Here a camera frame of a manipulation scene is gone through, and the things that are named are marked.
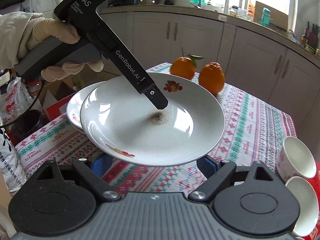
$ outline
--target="cabinet handle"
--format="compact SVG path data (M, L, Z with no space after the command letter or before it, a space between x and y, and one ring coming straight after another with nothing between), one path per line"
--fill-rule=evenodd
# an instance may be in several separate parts
M281 76L282 79L284 79L286 73L288 72L289 64L290 64L290 60L288 59L288 60L287 60L287 64L285 65L285 69L284 69L284 71L283 71L283 74L282 74L282 76Z
M275 72L274 72L275 75L278 73L278 70L280 68L281 60L282 60L282 55L279 57L278 63L276 65L276 69L275 69Z
M168 22L168 25L167 25L167 40L170 38L170 24L171 24L171 22Z
M178 31L178 24L175 23L175 24L174 24L174 35L173 35L173 40L174 40L174 41L177 40L177 31Z

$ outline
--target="powder residue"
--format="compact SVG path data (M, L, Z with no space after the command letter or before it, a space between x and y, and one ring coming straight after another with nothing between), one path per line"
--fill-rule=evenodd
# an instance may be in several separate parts
M155 111L150 114L148 120L154 125L166 124L169 120L169 115L167 111Z

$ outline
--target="black cable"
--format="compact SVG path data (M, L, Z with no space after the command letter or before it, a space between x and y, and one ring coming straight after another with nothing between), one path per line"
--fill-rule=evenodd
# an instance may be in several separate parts
M14 124L19 118L21 118L25 113L27 113L27 112L34 106L34 104L36 103L36 101L37 101L38 98L39 98L39 95L41 94L41 91L42 91L42 89L43 89L43 87L44 87L44 83L45 83L45 81L42 81L42 80L41 80L41 87L40 87L39 93L37 94L35 100L33 100L32 104L29 106L29 108L28 108L26 111L24 111L22 114L20 114L20 115L17 117L16 120L14 120L14 121L12 121L12 122L9 122L9 123L7 123L7 124L1 125L1 126L0 126L0 129L1 129L1 128L8 127L8 126Z

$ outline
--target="tablecloth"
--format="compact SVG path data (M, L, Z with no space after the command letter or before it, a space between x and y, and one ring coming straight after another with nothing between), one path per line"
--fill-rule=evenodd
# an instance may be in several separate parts
M169 73L169 68L169 63L163 63L148 71ZM198 76L196 73L193 82L198 82ZM229 84L225 84L217 100L225 114L226 129L209 155L243 166L261 160L274 171L283 139L296 136L291 117ZM101 153L86 135L74 130L66 114L30 135L16 149L27 176L48 159L70 164L80 157ZM181 191L186 195L206 180L196 162L175 167L145 167L118 159L114 159L103 179L123 194L127 191Z

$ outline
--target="white plate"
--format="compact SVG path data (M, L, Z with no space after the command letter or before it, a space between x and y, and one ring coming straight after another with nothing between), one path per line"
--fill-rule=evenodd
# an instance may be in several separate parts
M315 190L304 178L292 177L285 186L298 200L300 215L293 229L296 236L305 237L315 228L318 221L319 204Z
M78 131L78 132L80 132L80 133L84 133L84 131L82 130L82 129L79 129L78 127L76 127L76 126L74 126L72 123L70 123L71 124L71 126L76 130L76 131Z
M169 101L161 111L162 121L151 118L159 111L120 76L101 84L85 99L80 120L88 138L118 159L153 167L189 163L210 152L225 128L216 98L190 80L163 73L149 75Z
M67 105L67 116L69 122L73 124L76 128L82 130L81 122L80 122L80 109L83 101L89 95L89 93L102 84L104 81L92 84L85 88L82 88L80 91L74 94L74 96L70 99Z

